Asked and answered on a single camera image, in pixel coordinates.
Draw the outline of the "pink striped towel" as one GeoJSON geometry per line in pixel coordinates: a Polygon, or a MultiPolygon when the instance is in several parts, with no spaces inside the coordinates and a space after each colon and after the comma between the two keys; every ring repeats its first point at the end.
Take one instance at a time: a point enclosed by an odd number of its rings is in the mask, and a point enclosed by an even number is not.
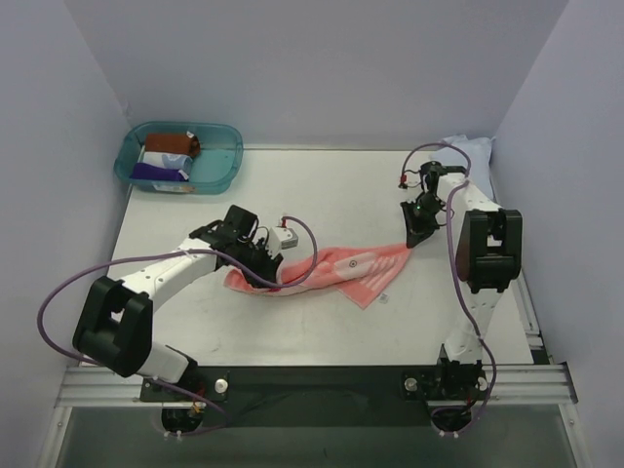
{"type": "Polygon", "coordinates": [[[224,286],[238,293],[275,297],[335,289],[365,309],[401,273],[410,255],[411,250],[403,244],[363,249],[326,248],[319,250],[316,263],[311,258],[306,258],[282,264],[282,283],[301,280],[302,283],[297,286],[271,290],[253,289],[238,270],[228,272],[224,286]]]}

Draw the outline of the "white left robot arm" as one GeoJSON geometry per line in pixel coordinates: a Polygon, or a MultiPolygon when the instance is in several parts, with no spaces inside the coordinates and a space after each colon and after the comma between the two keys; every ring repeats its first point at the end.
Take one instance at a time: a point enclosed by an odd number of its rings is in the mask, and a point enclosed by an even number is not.
{"type": "Polygon", "coordinates": [[[223,220],[192,231],[174,250],[138,272],[119,280],[103,276],[90,287],[73,335],[83,355],[128,377],[157,377],[173,400],[190,399],[197,389],[194,360],[153,341],[154,313],[195,280],[229,266],[232,260],[252,271],[244,278],[255,288],[277,281],[282,251],[298,244],[296,234],[282,225],[255,241],[258,217],[231,206],[223,220]]]}

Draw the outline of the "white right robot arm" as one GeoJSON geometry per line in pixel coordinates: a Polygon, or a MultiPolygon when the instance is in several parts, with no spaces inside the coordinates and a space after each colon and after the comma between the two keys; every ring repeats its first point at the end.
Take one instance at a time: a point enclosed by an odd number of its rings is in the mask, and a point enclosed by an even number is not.
{"type": "Polygon", "coordinates": [[[484,343],[498,301],[521,271],[523,217],[506,210],[470,182],[462,166],[426,162],[418,183],[403,170],[400,188],[406,246],[413,249],[445,230],[451,281],[460,312],[438,363],[420,387],[429,398],[476,400],[489,389],[484,343]]]}

